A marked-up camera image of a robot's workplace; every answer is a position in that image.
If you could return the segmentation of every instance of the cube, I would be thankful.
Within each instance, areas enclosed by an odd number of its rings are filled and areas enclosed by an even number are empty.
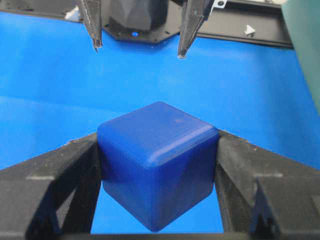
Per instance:
[[[155,102],[101,124],[97,140],[105,191],[157,232],[213,189],[219,133]]]

